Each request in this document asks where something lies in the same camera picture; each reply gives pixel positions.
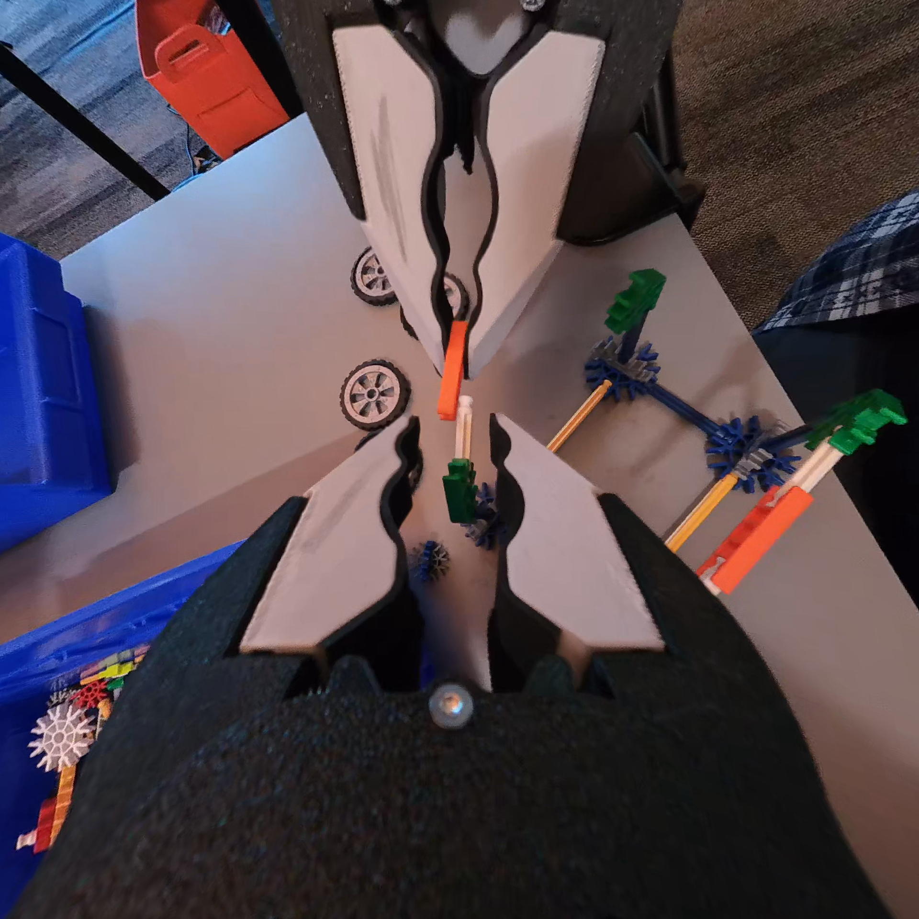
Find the orange bag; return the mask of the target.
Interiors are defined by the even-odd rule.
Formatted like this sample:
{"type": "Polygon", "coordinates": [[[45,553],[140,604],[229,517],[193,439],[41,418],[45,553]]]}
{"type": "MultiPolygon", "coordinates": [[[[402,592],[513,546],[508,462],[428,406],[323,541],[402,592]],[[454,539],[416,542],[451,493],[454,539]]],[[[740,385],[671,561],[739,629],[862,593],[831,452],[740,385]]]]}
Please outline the orange bag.
{"type": "Polygon", "coordinates": [[[228,159],[290,120],[214,1],[137,1],[144,78],[228,159]]]}

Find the person's dark printed shirt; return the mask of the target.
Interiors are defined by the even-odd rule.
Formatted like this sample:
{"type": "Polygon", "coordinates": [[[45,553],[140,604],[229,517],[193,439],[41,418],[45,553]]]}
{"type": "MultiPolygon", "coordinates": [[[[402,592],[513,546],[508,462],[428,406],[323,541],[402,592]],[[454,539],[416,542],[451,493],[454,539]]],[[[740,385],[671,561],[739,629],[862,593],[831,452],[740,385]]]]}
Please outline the person's dark printed shirt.
{"type": "Polygon", "coordinates": [[[890,310],[753,336],[804,422],[863,392],[897,398],[905,426],[885,426],[876,444],[835,469],[914,603],[918,602],[918,318],[890,310]]]}

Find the blue bin with white label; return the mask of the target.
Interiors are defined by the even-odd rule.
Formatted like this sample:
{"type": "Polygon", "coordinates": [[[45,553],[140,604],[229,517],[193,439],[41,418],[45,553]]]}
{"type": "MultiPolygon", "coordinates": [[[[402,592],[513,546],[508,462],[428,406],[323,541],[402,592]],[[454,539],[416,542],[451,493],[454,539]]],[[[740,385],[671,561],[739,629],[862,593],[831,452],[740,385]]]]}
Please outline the blue bin with white label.
{"type": "Polygon", "coordinates": [[[48,850],[16,850],[32,829],[53,776],[29,756],[31,728],[52,690],[89,664],[151,644],[193,592],[240,546],[232,543],[153,576],[72,614],[2,643],[1,648],[1,915],[12,910],[48,850]]]}

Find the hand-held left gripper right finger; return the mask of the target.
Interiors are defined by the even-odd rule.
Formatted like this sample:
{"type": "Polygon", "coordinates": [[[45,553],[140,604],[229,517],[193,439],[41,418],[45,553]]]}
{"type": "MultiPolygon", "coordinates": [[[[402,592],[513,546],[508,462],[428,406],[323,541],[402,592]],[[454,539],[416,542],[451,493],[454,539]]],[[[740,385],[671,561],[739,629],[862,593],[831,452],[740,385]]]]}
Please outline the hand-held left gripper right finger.
{"type": "Polygon", "coordinates": [[[504,523],[493,613],[510,654],[568,636],[591,651],[662,651],[664,642],[600,501],[600,491],[506,415],[491,415],[504,523]]]}

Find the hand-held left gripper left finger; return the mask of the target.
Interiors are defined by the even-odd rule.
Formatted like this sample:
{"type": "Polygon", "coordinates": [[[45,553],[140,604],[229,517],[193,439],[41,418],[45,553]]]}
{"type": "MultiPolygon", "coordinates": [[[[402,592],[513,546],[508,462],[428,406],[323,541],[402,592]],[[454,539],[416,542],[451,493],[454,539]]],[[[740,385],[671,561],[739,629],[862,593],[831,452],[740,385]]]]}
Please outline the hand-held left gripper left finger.
{"type": "Polygon", "coordinates": [[[239,653],[332,656],[407,588],[401,523],[420,423],[401,417],[305,493],[305,506],[239,643],[239,653]]]}

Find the pile of colourful toy pieces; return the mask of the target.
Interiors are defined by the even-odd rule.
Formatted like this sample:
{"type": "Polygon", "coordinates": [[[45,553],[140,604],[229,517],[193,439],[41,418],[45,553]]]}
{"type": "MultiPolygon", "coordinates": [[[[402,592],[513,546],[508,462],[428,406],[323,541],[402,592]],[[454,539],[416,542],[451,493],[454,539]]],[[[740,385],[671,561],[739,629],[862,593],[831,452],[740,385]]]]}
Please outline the pile of colourful toy pieces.
{"type": "Polygon", "coordinates": [[[127,676],[144,660],[149,643],[118,651],[89,664],[77,676],[54,688],[47,710],[31,728],[29,756],[53,776],[52,790],[40,802],[35,826],[17,836],[16,850],[40,855],[61,833],[72,808],[81,760],[98,741],[111,718],[127,676]]]}

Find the small blue toy connector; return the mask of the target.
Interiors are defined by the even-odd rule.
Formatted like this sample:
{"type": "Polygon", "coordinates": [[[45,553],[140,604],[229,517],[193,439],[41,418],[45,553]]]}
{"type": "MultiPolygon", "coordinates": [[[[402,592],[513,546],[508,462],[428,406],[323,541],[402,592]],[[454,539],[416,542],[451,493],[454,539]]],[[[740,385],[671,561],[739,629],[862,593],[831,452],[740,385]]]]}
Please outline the small blue toy connector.
{"type": "Polygon", "coordinates": [[[431,583],[446,576],[450,568],[450,556],[444,544],[429,539],[409,551],[408,563],[412,579],[420,583],[431,583]]]}

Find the orange toy connector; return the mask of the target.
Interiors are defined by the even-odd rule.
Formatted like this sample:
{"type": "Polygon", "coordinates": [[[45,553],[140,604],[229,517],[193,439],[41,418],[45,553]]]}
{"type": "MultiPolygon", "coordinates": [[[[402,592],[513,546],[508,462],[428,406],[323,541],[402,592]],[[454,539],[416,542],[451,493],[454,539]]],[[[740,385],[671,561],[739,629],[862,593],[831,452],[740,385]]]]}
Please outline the orange toy connector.
{"type": "Polygon", "coordinates": [[[696,575],[713,594],[730,594],[813,502],[798,486],[771,488],[696,575]]]}
{"type": "Polygon", "coordinates": [[[468,321],[455,319],[451,325],[445,352],[437,414],[443,421],[455,421],[461,387],[465,378],[468,321]]]}

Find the black metal post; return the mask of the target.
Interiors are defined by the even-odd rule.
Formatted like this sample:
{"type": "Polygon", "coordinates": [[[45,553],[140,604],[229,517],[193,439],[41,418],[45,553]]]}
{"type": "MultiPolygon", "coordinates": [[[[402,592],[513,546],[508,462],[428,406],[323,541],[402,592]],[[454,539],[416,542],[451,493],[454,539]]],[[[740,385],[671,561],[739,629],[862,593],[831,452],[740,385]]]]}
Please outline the black metal post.
{"type": "Polygon", "coordinates": [[[170,191],[1,42],[1,75],[31,102],[154,201],[170,191]]]}

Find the person's plaid shirt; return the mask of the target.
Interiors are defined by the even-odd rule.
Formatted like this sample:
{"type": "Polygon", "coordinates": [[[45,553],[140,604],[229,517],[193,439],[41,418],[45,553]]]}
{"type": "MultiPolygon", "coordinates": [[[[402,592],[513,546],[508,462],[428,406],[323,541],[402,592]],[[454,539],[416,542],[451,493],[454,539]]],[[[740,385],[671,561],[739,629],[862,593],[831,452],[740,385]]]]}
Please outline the person's plaid shirt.
{"type": "Polygon", "coordinates": [[[815,259],[757,328],[818,325],[918,304],[918,189],[850,227],[815,259]]]}

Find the blue plastic bin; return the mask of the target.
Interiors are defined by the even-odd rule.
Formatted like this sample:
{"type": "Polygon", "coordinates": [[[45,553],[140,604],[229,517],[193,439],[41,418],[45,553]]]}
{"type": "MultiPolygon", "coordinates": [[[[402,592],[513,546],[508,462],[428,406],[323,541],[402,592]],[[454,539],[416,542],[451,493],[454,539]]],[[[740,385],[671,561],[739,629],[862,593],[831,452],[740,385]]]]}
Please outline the blue plastic bin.
{"type": "Polygon", "coordinates": [[[1,235],[1,550],[114,492],[82,302],[1,235]]]}

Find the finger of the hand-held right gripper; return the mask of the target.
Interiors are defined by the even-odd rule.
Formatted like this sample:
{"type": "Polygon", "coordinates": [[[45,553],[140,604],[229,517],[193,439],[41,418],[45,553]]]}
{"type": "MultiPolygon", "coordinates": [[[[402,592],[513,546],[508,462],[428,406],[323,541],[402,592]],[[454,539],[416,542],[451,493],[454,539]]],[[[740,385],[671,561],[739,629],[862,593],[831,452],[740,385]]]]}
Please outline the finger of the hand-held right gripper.
{"type": "Polygon", "coordinates": [[[469,377],[508,336],[550,265],[605,54],[599,38],[530,32],[490,74],[478,126],[493,206],[473,266],[469,377]]]}
{"type": "Polygon", "coordinates": [[[337,29],[334,48],[365,233],[421,345],[443,353],[453,319],[438,204],[448,156],[439,73],[415,40],[383,25],[337,29]]]}

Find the blue yellow toy rod frame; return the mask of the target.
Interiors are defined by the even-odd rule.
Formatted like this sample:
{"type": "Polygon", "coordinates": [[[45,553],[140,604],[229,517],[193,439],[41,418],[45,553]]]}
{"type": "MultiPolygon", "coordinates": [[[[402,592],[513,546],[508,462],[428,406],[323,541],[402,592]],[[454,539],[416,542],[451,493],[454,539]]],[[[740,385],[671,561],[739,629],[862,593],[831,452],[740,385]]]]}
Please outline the blue yellow toy rod frame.
{"type": "Polygon", "coordinates": [[[660,385],[658,353],[649,341],[641,341],[643,321],[624,335],[602,340],[585,362],[584,379],[590,394],[571,419],[557,432],[547,448],[556,453],[601,402],[648,396],[706,437],[707,466],[713,483],[689,514],[665,540],[678,551],[713,513],[730,491],[741,489],[766,494],[771,488],[798,486],[813,493],[818,484],[845,456],[829,446],[811,452],[805,447],[812,424],[793,429],[783,425],[766,428],[756,415],[716,422],[660,385]]]}

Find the green toy connector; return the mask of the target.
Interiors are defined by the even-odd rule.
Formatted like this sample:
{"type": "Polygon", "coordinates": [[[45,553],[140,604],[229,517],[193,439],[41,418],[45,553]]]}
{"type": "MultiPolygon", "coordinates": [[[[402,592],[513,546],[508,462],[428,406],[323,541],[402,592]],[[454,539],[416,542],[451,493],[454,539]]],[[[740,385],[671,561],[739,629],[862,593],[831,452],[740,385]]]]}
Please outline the green toy connector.
{"type": "Polygon", "coordinates": [[[448,474],[442,479],[449,519],[469,525],[475,522],[478,489],[476,473],[470,459],[454,458],[448,463],[448,474]]]}
{"type": "Polygon", "coordinates": [[[629,332],[656,307],[667,278],[656,269],[639,269],[628,280],[628,287],[616,293],[606,311],[605,327],[615,335],[629,332]]]}
{"type": "Polygon", "coordinates": [[[888,424],[905,426],[908,417],[901,401],[882,389],[872,389],[834,406],[814,422],[805,447],[811,452],[829,446],[845,456],[875,444],[879,430],[888,424]]]}

